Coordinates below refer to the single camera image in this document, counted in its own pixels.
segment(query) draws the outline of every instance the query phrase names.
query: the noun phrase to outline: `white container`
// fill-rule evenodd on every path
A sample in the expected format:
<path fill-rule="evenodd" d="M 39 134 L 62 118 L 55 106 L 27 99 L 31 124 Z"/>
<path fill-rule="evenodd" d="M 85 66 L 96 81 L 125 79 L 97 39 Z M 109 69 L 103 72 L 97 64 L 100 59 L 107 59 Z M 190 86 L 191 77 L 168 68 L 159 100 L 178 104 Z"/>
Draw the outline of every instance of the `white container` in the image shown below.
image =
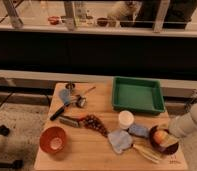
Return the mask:
<path fill-rule="evenodd" d="M 118 115 L 119 127 L 126 130 L 134 123 L 134 115 L 127 111 L 121 111 Z"/>
<path fill-rule="evenodd" d="M 169 123 L 169 132 L 178 138 L 185 137 L 194 131 L 197 131 L 197 104 L 191 107 L 189 113 L 177 116 Z"/>

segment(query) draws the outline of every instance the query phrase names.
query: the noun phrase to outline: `orange bowl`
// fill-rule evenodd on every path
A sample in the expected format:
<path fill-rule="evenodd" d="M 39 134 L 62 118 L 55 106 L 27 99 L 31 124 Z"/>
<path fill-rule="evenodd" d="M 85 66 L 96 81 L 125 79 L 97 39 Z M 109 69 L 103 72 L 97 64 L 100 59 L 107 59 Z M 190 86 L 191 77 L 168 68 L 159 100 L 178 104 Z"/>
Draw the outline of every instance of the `orange bowl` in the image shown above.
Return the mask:
<path fill-rule="evenodd" d="M 60 127 L 50 127 L 46 129 L 39 140 L 39 146 L 42 151 L 55 154 L 61 151 L 66 145 L 66 133 Z"/>

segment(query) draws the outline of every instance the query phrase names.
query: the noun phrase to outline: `floor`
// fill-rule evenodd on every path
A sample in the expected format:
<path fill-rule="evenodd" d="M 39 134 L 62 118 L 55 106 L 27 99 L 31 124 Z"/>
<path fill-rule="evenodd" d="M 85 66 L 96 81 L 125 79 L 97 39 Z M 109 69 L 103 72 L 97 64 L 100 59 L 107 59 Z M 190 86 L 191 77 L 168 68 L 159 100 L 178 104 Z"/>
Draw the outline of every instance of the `floor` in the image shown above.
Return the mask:
<path fill-rule="evenodd" d="M 0 102 L 11 92 L 0 92 Z M 8 137 L 0 136 L 0 161 L 24 160 L 20 171 L 34 171 L 40 133 L 49 111 L 49 101 L 44 94 L 13 93 L 0 108 L 0 125 L 11 129 Z M 166 102 L 171 117 L 184 114 L 184 104 Z M 181 139 L 181 147 L 189 171 L 197 171 L 197 132 Z"/>

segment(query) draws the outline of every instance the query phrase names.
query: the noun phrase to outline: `blue cloth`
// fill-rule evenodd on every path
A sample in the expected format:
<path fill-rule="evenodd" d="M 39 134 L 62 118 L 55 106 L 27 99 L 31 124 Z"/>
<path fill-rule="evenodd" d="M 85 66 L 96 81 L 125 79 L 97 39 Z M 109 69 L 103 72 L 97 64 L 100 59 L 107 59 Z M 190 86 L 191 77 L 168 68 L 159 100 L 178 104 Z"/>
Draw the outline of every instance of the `blue cloth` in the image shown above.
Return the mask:
<path fill-rule="evenodd" d="M 139 124 L 132 124 L 129 127 L 128 132 L 131 135 L 136 135 L 139 137 L 144 137 L 144 138 L 148 138 L 149 137 L 149 129 L 145 126 L 139 125 Z"/>
<path fill-rule="evenodd" d="M 108 140 L 117 154 L 130 148 L 133 144 L 133 138 L 124 130 L 118 129 L 108 134 Z"/>

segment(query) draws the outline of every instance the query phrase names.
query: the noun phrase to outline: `white cup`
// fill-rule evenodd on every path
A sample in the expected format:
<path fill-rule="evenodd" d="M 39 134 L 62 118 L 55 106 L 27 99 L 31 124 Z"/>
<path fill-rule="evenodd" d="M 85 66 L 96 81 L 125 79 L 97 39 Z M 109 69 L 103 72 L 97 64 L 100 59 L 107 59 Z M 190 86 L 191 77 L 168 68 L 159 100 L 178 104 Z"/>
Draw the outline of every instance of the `white cup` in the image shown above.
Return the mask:
<path fill-rule="evenodd" d="M 127 111 L 121 111 L 118 115 L 119 126 L 122 129 L 128 129 L 134 122 L 134 115 Z"/>

